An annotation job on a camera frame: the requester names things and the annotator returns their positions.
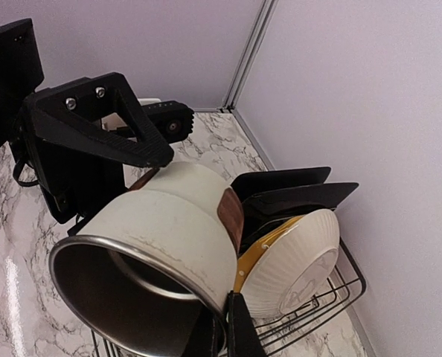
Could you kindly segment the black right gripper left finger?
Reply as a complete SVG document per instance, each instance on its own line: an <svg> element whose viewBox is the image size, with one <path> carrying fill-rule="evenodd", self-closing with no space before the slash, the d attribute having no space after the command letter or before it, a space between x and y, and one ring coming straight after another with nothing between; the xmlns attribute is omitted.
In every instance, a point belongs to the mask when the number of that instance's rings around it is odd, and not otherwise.
<svg viewBox="0 0 442 357"><path fill-rule="evenodd" d="M225 315L202 308L190 333L182 357L218 356L226 346Z"/></svg>

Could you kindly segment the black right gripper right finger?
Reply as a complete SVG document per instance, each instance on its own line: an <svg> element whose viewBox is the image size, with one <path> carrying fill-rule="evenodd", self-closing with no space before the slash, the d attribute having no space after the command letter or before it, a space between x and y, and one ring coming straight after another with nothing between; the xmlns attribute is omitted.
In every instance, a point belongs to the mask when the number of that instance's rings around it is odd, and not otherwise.
<svg viewBox="0 0 442 357"><path fill-rule="evenodd" d="M267 357L242 294L228 295L228 357Z"/></svg>

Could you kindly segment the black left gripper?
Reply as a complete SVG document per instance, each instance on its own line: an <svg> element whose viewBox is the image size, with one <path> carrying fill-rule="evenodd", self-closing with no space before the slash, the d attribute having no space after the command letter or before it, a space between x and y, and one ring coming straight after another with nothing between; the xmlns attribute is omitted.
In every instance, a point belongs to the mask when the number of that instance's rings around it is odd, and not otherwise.
<svg viewBox="0 0 442 357"><path fill-rule="evenodd" d="M51 215L91 219L124 193L122 164L166 167L174 151L144 114L124 75L82 77L28 95L27 131L7 139L21 187L40 187Z"/></svg>

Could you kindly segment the round brown rim floral plate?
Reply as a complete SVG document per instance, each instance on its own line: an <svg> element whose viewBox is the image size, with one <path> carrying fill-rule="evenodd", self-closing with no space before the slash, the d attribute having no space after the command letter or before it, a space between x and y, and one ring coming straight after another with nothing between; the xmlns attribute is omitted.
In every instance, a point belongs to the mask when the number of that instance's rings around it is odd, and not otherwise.
<svg viewBox="0 0 442 357"><path fill-rule="evenodd" d="M329 209L303 215L261 256L240 294L254 319L276 318L306 303L339 255L339 221Z"/></svg>

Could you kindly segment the brown grey metal-lined cup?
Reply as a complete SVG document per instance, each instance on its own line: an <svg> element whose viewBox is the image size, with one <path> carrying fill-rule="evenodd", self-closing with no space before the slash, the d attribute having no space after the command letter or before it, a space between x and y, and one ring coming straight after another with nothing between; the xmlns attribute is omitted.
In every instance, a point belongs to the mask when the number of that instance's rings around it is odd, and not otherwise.
<svg viewBox="0 0 442 357"><path fill-rule="evenodd" d="M201 164L174 162L60 240L51 278L106 340L140 356L181 356L202 311L225 317L242 231L229 183Z"/></svg>

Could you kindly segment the white square floral plate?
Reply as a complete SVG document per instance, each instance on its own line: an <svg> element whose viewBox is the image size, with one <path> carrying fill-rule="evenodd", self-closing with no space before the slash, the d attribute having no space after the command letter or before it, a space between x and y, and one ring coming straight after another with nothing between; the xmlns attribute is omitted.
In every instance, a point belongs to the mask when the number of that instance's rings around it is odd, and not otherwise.
<svg viewBox="0 0 442 357"><path fill-rule="evenodd" d="M334 182L255 194L243 203L244 228L240 252L291 218L318 209L336 209L355 189L356 182Z"/></svg>

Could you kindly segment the black square floral plate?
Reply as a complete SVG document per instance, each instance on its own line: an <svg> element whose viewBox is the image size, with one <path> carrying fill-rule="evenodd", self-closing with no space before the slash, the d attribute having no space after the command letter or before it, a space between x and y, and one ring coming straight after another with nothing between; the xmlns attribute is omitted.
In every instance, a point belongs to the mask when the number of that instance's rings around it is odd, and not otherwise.
<svg viewBox="0 0 442 357"><path fill-rule="evenodd" d="M231 187L244 202L257 193L324 183L330 172L330 167L311 167L243 173L233 180Z"/></svg>

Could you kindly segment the yellow polka dot plate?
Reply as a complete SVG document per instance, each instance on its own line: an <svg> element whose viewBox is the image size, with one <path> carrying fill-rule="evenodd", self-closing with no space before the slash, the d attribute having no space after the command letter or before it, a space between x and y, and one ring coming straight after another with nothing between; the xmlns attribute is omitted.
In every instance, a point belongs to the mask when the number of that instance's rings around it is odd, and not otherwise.
<svg viewBox="0 0 442 357"><path fill-rule="evenodd" d="M247 276L264 252L302 217L303 215L300 215L271 221L249 237L248 242L251 242L251 244L237 261L237 276L234 283L235 292L241 291Z"/></svg>

